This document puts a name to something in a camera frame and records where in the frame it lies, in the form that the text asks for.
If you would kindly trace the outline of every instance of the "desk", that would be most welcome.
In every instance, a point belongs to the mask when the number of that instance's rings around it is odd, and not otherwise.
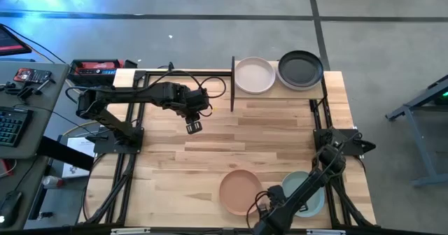
[[[131,86],[133,73],[134,70],[118,71],[114,85]],[[230,79],[224,79],[227,92],[219,99],[210,100],[213,115],[201,119],[200,133],[188,135],[185,121],[175,112],[146,105],[145,136],[134,170],[126,226],[246,227],[245,217],[229,214],[219,204],[218,189],[225,174],[235,169],[253,171],[266,188],[281,184],[292,171],[310,171],[316,151],[309,100],[235,99],[231,113]],[[163,81],[196,88],[187,77],[167,77]],[[342,73],[325,72],[325,81],[334,126],[352,128]],[[220,81],[215,80],[204,86],[210,95],[217,95],[223,89]],[[108,110],[124,120],[127,105],[109,105]],[[86,200],[89,216],[111,189],[116,160],[117,155],[106,155],[92,172]],[[347,157],[344,183],[356,207],[367,220],[375,223],[363,167],[351,157]],[[115,213],[120,201],[119,195]],[[338,218],[342,220],[336,195],[335,203]],[[251,215],[251,224],[257,219],[256,214]],[[294,218],[293,227],[330,227],[328,207],[324,206],[312,218]]]
[[[50,84],[43,88],[42,95],[33,95],[27,101],[32,106],[53,110],[64,84],[69,66],[66,64],[0,62],[0,83],[12,81],[19,68],[33,68],[52,72],[52,78],[55,80],[56,84]],[[0,92],[0,106],[14,106],[15,104],[20,104],[20,101],[15,96]],[[34,111],[33,118],[31,119],[19,146],[16,148],[0,147],[0,157],[17,158],[17,166],[14,169],[14,176],[0,178],[0,199],[3,199],[7,192],[14,190],[15,186],[19,183],[19,180],[31,166],[34,159],[36,159],[31,171],[17,189],[23,193],[17,221],[13,226],[7,229],[0,229],[1,231],[23,228],[49,160],[47,157],[36,157],[35,153],[39,147],[41,137],[47,127],[48,121],[50,120],[51,113],[37,108],[29,109]]]

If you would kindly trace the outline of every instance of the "wooden tabletop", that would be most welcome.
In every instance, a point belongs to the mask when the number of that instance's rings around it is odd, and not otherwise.
[[[118,70],[114,85],[130,86],[133,75],[134,70]],[[164,81],[182,83],[191,89],[197,87],[188,77],[167,77]],[[218,189],[225,174],[246,169],[254,172],[263,187],[268,188],[281,184],[290,172],[310,171],[316,151],[309,101],[236,99],[231,113],[230,78],[225,81],[227,92],[219,99],[210,100],[213,115],[201,119],[203,130],[197,134],[188,135],[185,120],[174,111],[146,104],[145,136],[134,170],[127,226],[246,227],[244,216],[228,213],[219,203]],[[325,81],[334,126],[352,128],[342,73],[327,71]],[[217,95],[223,89],[215,80],[207,81],[204,86],[210,95]],[[112,104],[108,109],[121,120],[125,119],[127,104]],[[86,200],[89,216],[111,190],[116,160],[117,155],[106,155],[92,172]],[[351,157],[347,157],[344,183],[356,207],[367,220],[375,223],[363,167]],[[342,221],[336,194],[335,202]],[[252,225],[257,219],[256,213],[250,215]],[[327,204],[312,218],[295,217],[293,227],[330,227]]]

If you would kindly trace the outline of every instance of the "concrete floor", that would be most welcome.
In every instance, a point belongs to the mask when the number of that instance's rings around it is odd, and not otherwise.
[[[317,0],[320,15],[446,17],[447,0]],[[0,0],[5,10],[83,13],[193,15],[311,15],[310,0]],[[319,55],[312,21],[238,20],[71,20],[0,17],[7,24],[70,62],[75,58],[118,58],[156,67],[172,61],[178,68],[228,68],[230,58],[278,59],[300,49]],[[343,71],[355,125],[377,149],[365,158],[367,181],[379,225],[392,229],[448,233],[448,184],[414,188],[425,176],[404,119],[384,114],[415,97],[447,74],[447,23],[322,22],[331,70]],[[37,55],[18,57],[39,59]],[[75,120],[63,95],[56,111]],[[443,115],[420,115],[428,145],[438,148],[446,132]],[[56,138],[72,126],[52,117],[46,135]],[[448,163],[440,162],[443,167]],[[73,224],[78,208],[60,206],[62,197],[81,199],[79,189],[52,192],[45,211],[63,213],[27,227]]]

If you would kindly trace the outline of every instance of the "keyboard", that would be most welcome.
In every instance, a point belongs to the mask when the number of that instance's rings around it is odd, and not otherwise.
[[[17,147],[32,115],[32,110],[0,106],[0,146]]]

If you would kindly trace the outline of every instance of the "white plate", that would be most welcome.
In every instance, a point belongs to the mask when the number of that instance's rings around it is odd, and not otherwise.
[[[250,94],[260,94],[268,91],[274,81],[274,67],[260,57],[247,57],[235,67],[237,86]]]

